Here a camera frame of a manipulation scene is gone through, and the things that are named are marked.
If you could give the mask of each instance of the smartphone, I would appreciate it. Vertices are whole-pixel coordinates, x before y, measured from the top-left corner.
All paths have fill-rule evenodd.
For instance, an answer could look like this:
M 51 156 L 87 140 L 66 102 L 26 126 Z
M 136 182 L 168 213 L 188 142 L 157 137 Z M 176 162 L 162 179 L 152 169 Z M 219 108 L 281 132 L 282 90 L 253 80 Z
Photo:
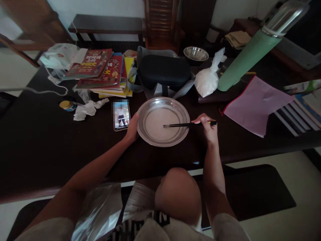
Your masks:
M 122 131 L 128 128 L 130 112 L 128 100 L 114 100 L 114 131 Z

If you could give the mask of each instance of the wooden bench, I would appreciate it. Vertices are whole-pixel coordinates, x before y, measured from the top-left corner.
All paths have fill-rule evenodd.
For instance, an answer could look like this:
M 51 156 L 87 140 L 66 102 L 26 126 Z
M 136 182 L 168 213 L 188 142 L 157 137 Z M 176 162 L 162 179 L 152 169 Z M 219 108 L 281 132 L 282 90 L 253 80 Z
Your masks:
M 97 40 L 94 33 L 100 34 L 137 34 L 139 44 L 143 46 L 142 19 L 138 17 L 111 17 L 77 14 L 68 28 L 75 33 L 79 42 L 86 46 L 81 33 L 88 34 L 93 43 Z

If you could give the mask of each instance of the cable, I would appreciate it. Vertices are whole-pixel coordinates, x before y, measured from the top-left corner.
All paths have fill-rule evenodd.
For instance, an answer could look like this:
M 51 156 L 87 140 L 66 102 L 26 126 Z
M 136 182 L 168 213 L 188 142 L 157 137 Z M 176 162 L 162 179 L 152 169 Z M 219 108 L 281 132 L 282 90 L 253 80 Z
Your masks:
M 75 32 L 75 34 L 76 34 L 76 41 L 75 41 L 75 45 L 77 45 L 77 39 L 78 39 L 78 37 L 77 37 L 77 33 L 78 33 L 78 30 L 77 30 L 76 26 L 74 25 L 74 21 L 72 21 L 72 24 L 73 24 L 73 26 L 74 26 L 74 28 L 75 28 L 75 30 L 76 30 L 76 32 Z
M 258 5 L 260 4 L 260 0 L 257 0 L 257 4 L 256 4 L 256 10 L 255 10 L 255 17 L 258 18 L 257 16 L 257 9 L 258 9 Z
M 51 75 L 51 73 L 49 72 L 49 70 L 47 69 L 46 66 L 44 66 L 49 74 L 48 76 L 48 79 L 55 85 L 55 86 L 58 86 L 60 88 L 65 88 L 66 89 L 66 92 L 64 94 L 59 94 L 55 91 L 52 91 L 52 90 L 45 90 L 45 91 L 37 91 L 35 89 L 32 89 L 32 88 L 29 88 L 29 87 L 20 87 L 20 88 L 8 88 L 8 89 L 0 89 L 0 92 L 11 92 L 11 91 L 19 91 L 19 90 L 29 90 L 29 91 L 32 91 L 36 94 L 47 94 L 47 93 L 54 93 L 56 95 L 59 95 L 59 96 L 66 96 L 68 94 L 68 89 L 64 86 L 60 86 L 60 85 L 57 85 L 56 84 L 56 81 L 60 81 L 59 79 L 56 79 L 55 77 L 53 77 Z

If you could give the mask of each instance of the wrist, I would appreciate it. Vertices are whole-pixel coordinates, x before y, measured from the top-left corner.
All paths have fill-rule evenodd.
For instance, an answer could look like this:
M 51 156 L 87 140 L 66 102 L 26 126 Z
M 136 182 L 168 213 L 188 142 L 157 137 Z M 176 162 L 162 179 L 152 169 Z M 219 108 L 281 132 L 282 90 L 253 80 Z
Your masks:
M 218 150 L 219 146 L 218 146 L 218 142 L 207 142 L 207 148 L 209 149 L 213 149 L 213 150 Z
M 130 138 L 128 138 L 127 136 L 125 136 L 122 140 L 121 140 L 122 143 L 124 143 L 125 145 L 127 146 L 130 146 L 131 144 L 134 143 L 134 140 L 131 140 Z

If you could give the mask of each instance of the tiled floor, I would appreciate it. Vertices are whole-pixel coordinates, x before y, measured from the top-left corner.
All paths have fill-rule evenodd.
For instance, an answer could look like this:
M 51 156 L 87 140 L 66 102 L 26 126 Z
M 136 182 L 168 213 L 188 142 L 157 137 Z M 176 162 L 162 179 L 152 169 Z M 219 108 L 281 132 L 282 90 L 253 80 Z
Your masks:
M 26 52 L 32 58 L 37 53 Z M 0 88 L 25 87 L 38 70 L 8 48 L 0 48 L 0 63 Z M 19 96 L 20 93 L 21 91 L 9 92 L 14 96 Z
M 321 240 L 321 173 L 303 152 L 248 160 L 233 163 L 230 166 L 241 168 L 260 164 L 270 164 L 276 167 L 297 206 L 242 221 L 241 225 L 250 238 L 253 241 Z M 199 169 L 190 173 L 198 175 L 202 172 L 203 170 Z M 132 184 L 133 182 L 124 183 L 122 186 Z M 6 240 L 20 209 L 35 200 L 0 205 L 0 240 Z M 205 234 L 212 237 L 210 230 L 205 231 Z

